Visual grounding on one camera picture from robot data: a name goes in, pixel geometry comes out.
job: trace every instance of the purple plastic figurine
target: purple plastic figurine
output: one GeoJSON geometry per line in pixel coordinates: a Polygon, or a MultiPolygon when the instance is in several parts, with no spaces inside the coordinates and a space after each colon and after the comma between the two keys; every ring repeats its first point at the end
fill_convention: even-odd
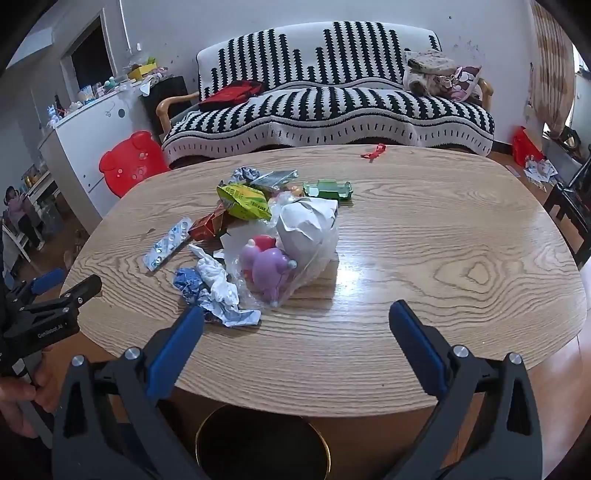
{"type": "Polygon", "coordinates": [[[243,271],[251,271],[253,283],[272,306],[277,305],[279,289],[290,271],[297,268],[296,261],[275,247],[275,239],[268,235],[259,235],[248,241],[240,253],[240,264],[243,271]]]}

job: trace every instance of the curtain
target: curtain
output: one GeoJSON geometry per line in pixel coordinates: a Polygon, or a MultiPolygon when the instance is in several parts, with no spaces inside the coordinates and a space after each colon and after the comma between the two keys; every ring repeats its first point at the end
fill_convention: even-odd
{"type": "Polygon", "coordinates": [[[530,0],[534,27],[534,61],[530,104],[552,135],[560,135],[574,102],[573,44],[558,22],[530,0]]]}

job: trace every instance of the wood grain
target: wood grain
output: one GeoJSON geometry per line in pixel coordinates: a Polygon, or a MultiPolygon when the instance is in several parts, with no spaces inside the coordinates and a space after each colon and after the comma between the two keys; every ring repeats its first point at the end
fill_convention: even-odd
{"type": "Polygon", "coordinates": [[[388,147],[371,164],[359,157],[374,148],[253,153],[143,181],[94,231],[64,285],[91,273],[103,279],[103,296],[80,312],[82,331],[120,355],[172,324],[183,308],[173,274],[195,259],[184,248],[151,274],[142,256],[182,216],[209,213],[218,181],[249,165],[353,183],[353,200],[339,209],[339,263],[265,312],[258,328],[207,326],[179,387],[313,417],[430,406],[388,329],[398,299],[451,344],[498,359],[516,351],[529,368],[577,335],[586,316],[579,272],[517,179],[492,160],[451,151],[388,147]]]}

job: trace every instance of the gold rim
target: gold rim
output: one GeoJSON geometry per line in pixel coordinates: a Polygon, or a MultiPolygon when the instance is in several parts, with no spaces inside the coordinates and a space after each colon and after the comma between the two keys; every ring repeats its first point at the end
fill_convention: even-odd
{"type": "MultiPolygon", "coordinates": [[[[201,425],[199,426],[199,429],[197,430],[197,433],[195,435],[195,458],[197,459],[197,464],[199,466],[201,466],[201,461],[199,461],[199,453],[197,451],[197,443],[199,441],[199,434],[201,433],[201,430],[203,429],[203,426],[206,424],[206,422],[210,419],[210,417],[217,412],[218,410],[224,408],[224,407],[228,407],[229,405],[222,405],[221,407],[216,408],[213,412],[211,412],[206,418],[205,420],[203,420],[201,422],[201,425]]],[[[324,437],[322,436],[322,434],[318,431],[318,429],[316,427],[314,427],[314,425],[312,425],[309,421],[307,421],[304,417],[300,417],[302,420],[304,420],[304,422],[306,422],[310,427],[312,427],[312,430],[314,430],[316,432],[316,435],[318,435],[318,438],[320,439],[320,441],[322,442],[322,445],[324,446],[324,451],[326,452],[326,473],[324,475],[324,480],[326,480],[326,478],[329,476],[330,473],[330,467],[331,467],[331,459],[330,459],[330,449],[329,449],[329,444],[326,443],[326,440],[324,439],[324,437]]]]}

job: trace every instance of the wooden armrest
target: wooden armrest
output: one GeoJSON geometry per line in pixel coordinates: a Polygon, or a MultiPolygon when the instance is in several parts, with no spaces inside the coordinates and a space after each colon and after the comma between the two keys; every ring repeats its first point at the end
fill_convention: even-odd
{"type": "Polygon", "coordinates": [[[482,89],[482,107],[487,112],[490,112],[492,94],[495,93],[495,90],[492,85],[483,78],[478,80],[478,85],[482,89]]]}
{"type": "Polygon", "coordinates": [[[158,104],[156,107],[156,115],[158,115],[158,118],[160,119],[164,134],[170,132],[170,129],[173,127],[170,123],[170,118],[168,117],[169,107],[174,103],[186,102],[187,100],[193,100],[195,98],[199,98],[199,91],[191,93],[191,95],[165,98],[158,104]]]}

